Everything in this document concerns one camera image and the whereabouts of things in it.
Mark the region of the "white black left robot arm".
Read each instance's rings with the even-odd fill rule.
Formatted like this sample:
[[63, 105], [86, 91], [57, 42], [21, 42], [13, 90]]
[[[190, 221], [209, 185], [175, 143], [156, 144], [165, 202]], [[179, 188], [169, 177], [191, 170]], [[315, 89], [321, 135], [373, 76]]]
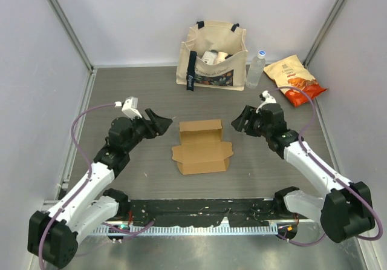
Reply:
[[129, 213], [129, 197], [107, 189], [129, 163], [129, 153], [144, 139], [164, 135], [172, 119], [146, 109], [147, 117], [134, 113], [114, 119], [88, 170], [78, 183], [48, 211], [36, 211], [29, 220], [27, 250], [44, 269], [49, 263], [66, 267], [79, 245], [96, 227], [110, 218], [124, 220]]

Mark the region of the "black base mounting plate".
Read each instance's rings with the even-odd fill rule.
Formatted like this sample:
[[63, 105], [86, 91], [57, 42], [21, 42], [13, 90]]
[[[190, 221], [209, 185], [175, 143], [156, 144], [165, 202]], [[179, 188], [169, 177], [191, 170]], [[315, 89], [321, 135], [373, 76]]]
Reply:
[[125, 215], [109, 221], [207, 228], [220, 226], [223, 218], [231, 227], [266, 226], [270, 220], [293, 220], [295, 214], [280, 209], [273, 199], [132, 199]]

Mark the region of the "brown cardboard box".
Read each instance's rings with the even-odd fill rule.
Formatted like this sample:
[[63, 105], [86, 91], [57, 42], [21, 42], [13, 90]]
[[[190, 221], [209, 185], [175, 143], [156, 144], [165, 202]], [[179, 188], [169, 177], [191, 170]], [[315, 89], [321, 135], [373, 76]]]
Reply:
[[220, 119], [179, 123], [180, 144], [172, 147], [172, 160], [182, 175], [227, 171], [233, 156], [231, 142], [223, 141]]

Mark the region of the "cassava chips bag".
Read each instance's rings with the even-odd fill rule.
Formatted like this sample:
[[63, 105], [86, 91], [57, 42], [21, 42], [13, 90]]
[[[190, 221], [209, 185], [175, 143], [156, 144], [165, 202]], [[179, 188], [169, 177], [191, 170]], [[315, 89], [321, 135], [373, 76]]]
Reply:
[[295, 54], [266, 66], [264, 72], [295, 107], [308, 102], [299, 90], [311, 99], [327, 90], [320, 86]]

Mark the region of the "clear plastic water bottle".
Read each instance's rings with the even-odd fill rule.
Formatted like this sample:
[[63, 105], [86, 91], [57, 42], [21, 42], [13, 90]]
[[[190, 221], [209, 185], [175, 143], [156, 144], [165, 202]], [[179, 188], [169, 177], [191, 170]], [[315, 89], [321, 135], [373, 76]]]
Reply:
[[247, 88], [255, 89], [258, 86], [266, 63], [265, 57], [265, 51], [259, 50], [258, 54], [252, 59], [245, 82]]

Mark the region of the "aluminium frame post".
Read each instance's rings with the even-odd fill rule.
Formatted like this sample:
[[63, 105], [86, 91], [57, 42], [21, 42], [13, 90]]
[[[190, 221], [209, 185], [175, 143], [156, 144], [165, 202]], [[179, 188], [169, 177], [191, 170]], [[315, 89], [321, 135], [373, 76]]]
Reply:
[[84, 48], [82, 47], [82, 44], [77, 37], [72, 25], [70, 24], [68, 17], [66, 16], [63, 8], [61, 7], [58, 0], [47, 0], [49, 5], [51, 6], [52, 10], [54, 11], [54, 14], [56, 15], [58, 21], [60, 22], [62, 28], [64, 29], [65, 33], [67, 34], [70, 42], [72, 43], [73, 47], [75, 48], [76, 52], [80, 56], [83, 64], [86, 66], [86, 69], [89, 72], [93, 71], [93, 65], [89, 59], [89, 57], [86, 55], [86, 52]]
[[319, 30], [319, 32], [318, 32], [308, 54], [303, 62], [303, 65], [305, 68], [308, 68], [308, 66], [311, 64], [316, 53], [320, 49], [320, 46], [323, 44], [324, 39], [326, 38], [329, 31], [333, 27], [336, 19], [339, 17], [340, 12], [344, 8], [346, 2], [347, 2], [347, 0], [335, 0], [331, 10], [328, 13], [326, 20], [324, 21], [323, 25], [321, 26], [321, 29]]

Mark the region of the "beige canvas tote bag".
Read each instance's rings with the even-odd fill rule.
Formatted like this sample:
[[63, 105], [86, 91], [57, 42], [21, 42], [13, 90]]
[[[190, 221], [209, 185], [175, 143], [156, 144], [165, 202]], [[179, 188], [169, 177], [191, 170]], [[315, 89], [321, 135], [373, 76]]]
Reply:
[[198, 21], [181, 43], [176, 83], [242, 91], [246, 81], [247, 31], [221, 21]]

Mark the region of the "aluminium frame post right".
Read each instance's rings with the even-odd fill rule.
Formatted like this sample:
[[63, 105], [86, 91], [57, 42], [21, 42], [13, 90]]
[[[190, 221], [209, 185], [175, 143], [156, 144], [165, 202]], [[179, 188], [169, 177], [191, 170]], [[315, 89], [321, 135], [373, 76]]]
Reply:
[[303, 65], [305, 68], [308, 68], [308, 66], [311, 64], [316, 53], [320, 49], [320, 46], [323, 44], [324, 39], [326, 38], [329, 31], [333, 27], [336, 19], [339, 17], [340, 12], [344, 8], [346, 2], [347, 2], [347, 0], [335, 0], [331, 10], [328, 13], [326, 20], [324, 21], [323, 25], [321, 26], [321, 29], [319, 30], [319, 32], [318, 32], [308, 54], [303, 62]]

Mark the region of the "aluminium frame post left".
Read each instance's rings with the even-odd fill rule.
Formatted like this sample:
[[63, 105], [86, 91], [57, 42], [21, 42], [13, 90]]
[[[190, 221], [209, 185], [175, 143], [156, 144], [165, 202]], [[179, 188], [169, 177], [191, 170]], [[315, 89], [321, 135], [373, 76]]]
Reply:
[[52, 10], [54, 11], [54, 14], [56, 15], [58, 21], [60, 22], [62, 28], [64, 29], [65, 33], [67, 34], [70, 42], [72, 43], [73, 47], [75, 48], [76, 52], [80, 56], [83, 64], [86, 66], [86, 69], [89, 72], [93, 71], [93, 65], [89, 59], [89, 57], [86, 55], [86, 52], [84, 48], [82, 47], [82, 44], [77, 37], [72, 25], [70, 24], [68, 17], [66, 16], [63, 8], [61, 7], [58, 0], [47, 0], [49, 5], [51, 6]]

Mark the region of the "white items inside bag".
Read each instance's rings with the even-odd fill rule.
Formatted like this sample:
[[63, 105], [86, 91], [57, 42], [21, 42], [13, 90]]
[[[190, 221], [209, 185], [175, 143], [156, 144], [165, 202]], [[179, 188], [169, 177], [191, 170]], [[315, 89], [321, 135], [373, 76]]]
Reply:
[[230, 54], [225, 52], [218, 52], [216, 50], [206, 51], [201, 60], [207, 65], [216, 65], [225, 61]]

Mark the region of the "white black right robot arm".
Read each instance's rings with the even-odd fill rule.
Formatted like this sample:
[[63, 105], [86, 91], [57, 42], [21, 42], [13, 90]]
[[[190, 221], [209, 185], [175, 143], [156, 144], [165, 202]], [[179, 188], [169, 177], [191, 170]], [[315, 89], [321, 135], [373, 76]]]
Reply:
[[317, 198], [296, 188], [284, 189], [282, 197], [273, 203], [276, 216], [285, 219], [298, 213], [319, 222], [325, 235], [335, 243], [361, 238], [374, 228], [380, 234], [383, 232], [368, 186], [341, 176], [318, 157], [301, 133], [287, 127], [279, 104], [259, 108], [247, 105], [232, 121], [232, 127], [249, 136], [263, 137], [268, 147], [299, 170], [321, 195]]

